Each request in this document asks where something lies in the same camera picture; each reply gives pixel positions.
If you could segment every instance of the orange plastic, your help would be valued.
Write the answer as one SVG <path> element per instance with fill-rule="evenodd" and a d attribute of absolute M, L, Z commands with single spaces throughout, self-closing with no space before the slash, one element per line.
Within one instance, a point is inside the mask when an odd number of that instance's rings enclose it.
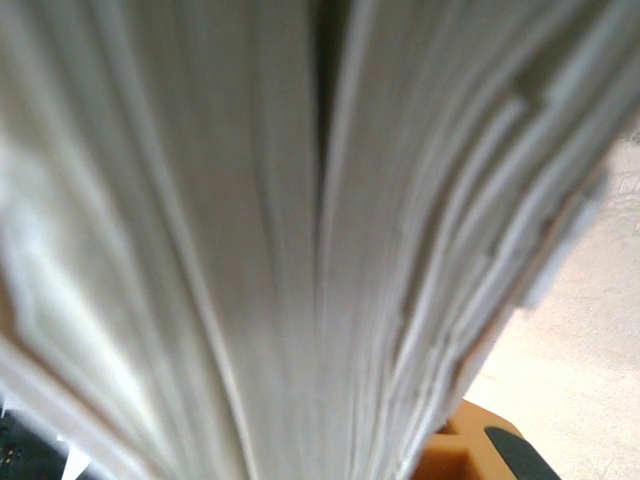
<path fill-rule="evenodd" d="M 504 418 L 463 401 L 427 443 L 412 480 L 515 480 L 486 435 L 486 427 L 522 434 Z"/>

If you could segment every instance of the orange object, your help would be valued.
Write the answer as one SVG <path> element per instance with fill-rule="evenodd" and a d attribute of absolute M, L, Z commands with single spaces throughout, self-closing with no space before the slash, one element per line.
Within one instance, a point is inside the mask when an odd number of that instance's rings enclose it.
<path fill-rule="evenodd" d="M 518 477 L 487 434 L 488 427 L 522 438 L 504 418 L 463 401 L 446 426 L 429 440 L 412 480 L 516 480 Z"/>

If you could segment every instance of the book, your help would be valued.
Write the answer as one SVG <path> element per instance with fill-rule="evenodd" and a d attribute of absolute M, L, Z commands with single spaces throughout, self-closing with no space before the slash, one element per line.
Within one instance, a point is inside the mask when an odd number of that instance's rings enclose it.
<path fill-rule="evenodd" d="M 639 27 L 2 2 L 2 383 L 105 478 L 409 478 L 597 211 Z"/>

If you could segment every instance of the black object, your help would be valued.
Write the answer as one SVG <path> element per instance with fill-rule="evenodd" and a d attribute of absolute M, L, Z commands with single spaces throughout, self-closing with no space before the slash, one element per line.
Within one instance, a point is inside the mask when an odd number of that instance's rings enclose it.
<path fill-rule="evenodd" d="M 560 480 L 524 438 L 499 427 L 486 427 L 484 431 L 517 480 Z"/>
<path fill-rule="evenodd" d="M 11 412 L 0 418 L 0 480 L 60 480 L 69 449 L 53 448 Z M 96 480 L 85 470 L 78 480 Z"/>

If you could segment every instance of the stack of paper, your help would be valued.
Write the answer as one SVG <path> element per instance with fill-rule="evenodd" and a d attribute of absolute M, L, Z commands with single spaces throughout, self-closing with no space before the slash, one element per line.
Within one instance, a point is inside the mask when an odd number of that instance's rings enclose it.
<path fill-rule="evenodd" d="M 407 478 L 639 47 L 631 0 L 0 3 L 1 380 L 113 478 Z"/>

